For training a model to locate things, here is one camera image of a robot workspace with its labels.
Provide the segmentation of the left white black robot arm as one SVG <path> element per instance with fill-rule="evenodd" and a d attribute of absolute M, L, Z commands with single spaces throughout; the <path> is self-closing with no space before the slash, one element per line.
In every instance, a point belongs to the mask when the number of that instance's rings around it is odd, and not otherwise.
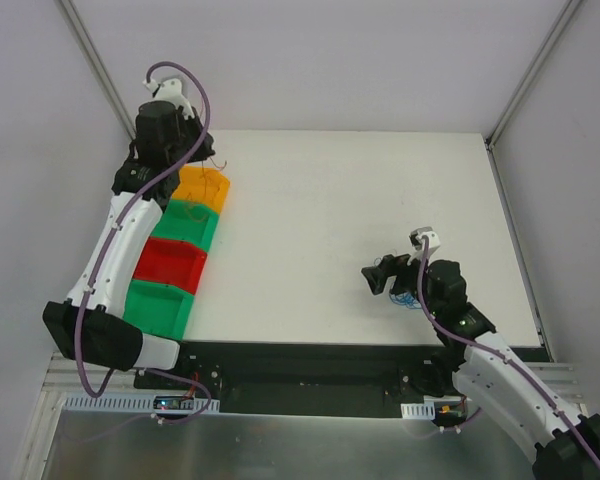
<path fill-rule="evenodd" d="M 48 302 L 42 318 L 64 357 L 120 371 L 157 369 L 160 381 L 179 389 L 192 369 L 179 343 L 144 333 L 123 316 L 142 250 L 180 183 L 178 161 L 187 152 L 196 161 L 209 158 L 213 139 L 186 100 L 144 103 L 135 124 L 96 247 L 65 300 Z"/>

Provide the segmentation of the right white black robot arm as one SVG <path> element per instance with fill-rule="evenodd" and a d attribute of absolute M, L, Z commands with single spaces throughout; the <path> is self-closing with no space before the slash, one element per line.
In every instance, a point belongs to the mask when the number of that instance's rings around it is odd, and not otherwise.
<path fill-rule="evenodd" d="M 468 299 L 460 265 L 387 255 L 361 273 L 371 292 L 415 297 L 444 346 L 432 387 L 473 401 L 518 446 L 536 479 L 600 479 L 600 415 L 544 383 Z"/>

